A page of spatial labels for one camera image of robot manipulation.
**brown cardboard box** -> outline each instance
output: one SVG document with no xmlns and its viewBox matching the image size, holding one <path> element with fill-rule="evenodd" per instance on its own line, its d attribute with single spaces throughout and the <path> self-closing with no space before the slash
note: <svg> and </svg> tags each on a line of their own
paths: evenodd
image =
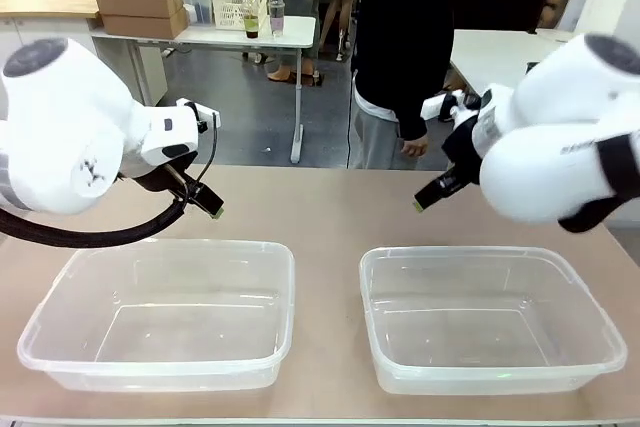
<svg viewBox="0 0 640 427">
<path fill-rule="evenodd" d="M 168 19 L 178 12 L 182 0 L 97 0 L 101 15 Z"/>
<path fill-rule="evenodd" d="M 104 15 L 102 21 L 108 34 L 151 39 L 175 39 L 189 26 L 189 16 L 184 8 L 169 19 Z"/>
</svg>

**metal table leg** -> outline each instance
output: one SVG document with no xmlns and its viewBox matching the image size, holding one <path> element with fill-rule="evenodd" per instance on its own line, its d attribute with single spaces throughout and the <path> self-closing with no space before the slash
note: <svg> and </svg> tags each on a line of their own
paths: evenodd
<svg viewBox="0 0 640 427">
<path fill-rule="evenodd" d="M 136 77 L 138 88 L 140 89 L 140 95 L 142 96 L 142 103 L 146 106 L 153 107 L 149 84 L 147 84 L 147 79 L 144 76 L 144 64 L 142 62 L 140 47 L 135 40 L 127 40 L 126 42 L 127 50 L 133 62 L 133 73 Z"/>
<path fill-rule="evenodd" d="M 296 65 L 298 75 L 296 76 L 296 126 L 293 133 L 293 146 L 291 147 L 291 163 L 300 162 L 300 150 L 302 149 L 302 134 L 304 127 L 300 119 L 300 109 L 302 105 L 302 49 L 296 50 Z"/>
</svg>

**wire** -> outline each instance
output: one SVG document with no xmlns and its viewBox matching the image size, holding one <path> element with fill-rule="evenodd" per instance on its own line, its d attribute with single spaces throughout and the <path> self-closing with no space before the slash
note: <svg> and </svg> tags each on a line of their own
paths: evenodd
<svg viewBox="0 0 640 427">
<path fill-rule="evenodd" d="M 347 169 L 349 168 L 349 162 L 351 161 L 351 116 L 353 108 L 353 83 L 354 79 L 351 79 L 351 87 L 349 89 L 349 118 L 347 119 Z"/>
<path fill-rule="evenodd" d="M 200 172 L 200 175 L 196 179 L 196 185 L 200 183 L 200 181 L 202 180 L 202 177 L 204 177 L 204 174 L 206 174 L 207 170 L 209 170 L 209 167 L 211 167 L 211 164 L 213 163 L 213 159 L 216 156 L 217 149 L 218 149 L 218 116 L 214 114 L 213 115 L 213 145 L 211 146 L 211 155 L 209 156 L 209 161 L 204 166 L 204 169 L 202 169 L 202 172 Z"/>
</svg>

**floor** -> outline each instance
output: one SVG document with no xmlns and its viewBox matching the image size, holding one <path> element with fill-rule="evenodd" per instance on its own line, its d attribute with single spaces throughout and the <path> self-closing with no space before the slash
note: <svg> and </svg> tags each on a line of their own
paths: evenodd
<svg viewBox="0 0 640 427">
<path fill-rule="evenodd" d="M 165 60 L 169 92 L 161 105 L 188 97 L 221 113 L 215 162 L 233 165 L 292 166 L 289 161 L 293 136 L 295 89 L 269 82 L 265 71 L 275 70 L 270 58 L 255 65 L 239 53 L 194 50 L 175 52 Z M 351 72 L 348 63 L 320 61 L 325 74 L 322 87 L 304 88 L 302 121 L 304 140 L 300 167 L 345 168 L 357 159 L 358 142 L 349 132 Z M 430 147 L 421 159 L 421 170 L 444 170 L 447 158 L 440 146 L 451 124 L 429 125 Z M 203 144 L 212 142 L 205 137 Z M 198 161 L 206 162 L 210 149 L 201 149 Z M 640 264 L 640 230 L 611 229 Z"/>
</svg>

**robotic arm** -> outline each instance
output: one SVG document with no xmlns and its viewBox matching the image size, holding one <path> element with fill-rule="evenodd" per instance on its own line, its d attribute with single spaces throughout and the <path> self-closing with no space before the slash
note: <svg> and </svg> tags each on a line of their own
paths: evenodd
<svg viewBox="0 0 640 427">
<path fill-rule="evenodd" d="M 106 247 L 163 230 L 188 204 L 213 217 L 221 212 L 222 200 L 185 173 L 199 135 L 213 129 L 217 138 L 211 109 L 186 99 L 176 107 L 143 107 L 108 67 L 67 39 L 24 46 L 7 61 L 2 80 L 9 113 L 0 121 L 0 206 L 77 214 L 124 177 L 151 191 L 169 190 L 175 201 L 146 224 L 102 233 L 61 231 L 0 209 L 1 232 L 52 246 Z"/>
<path fill-rule="evenodd" d="M 640 197 L 640 57 L 627 44 L 579 36 L 515 90 L 455 104 L 454 166 L 416 195 L 421 210 L 475 183 L 506 217 L 579 233 Z"/>
</svg>

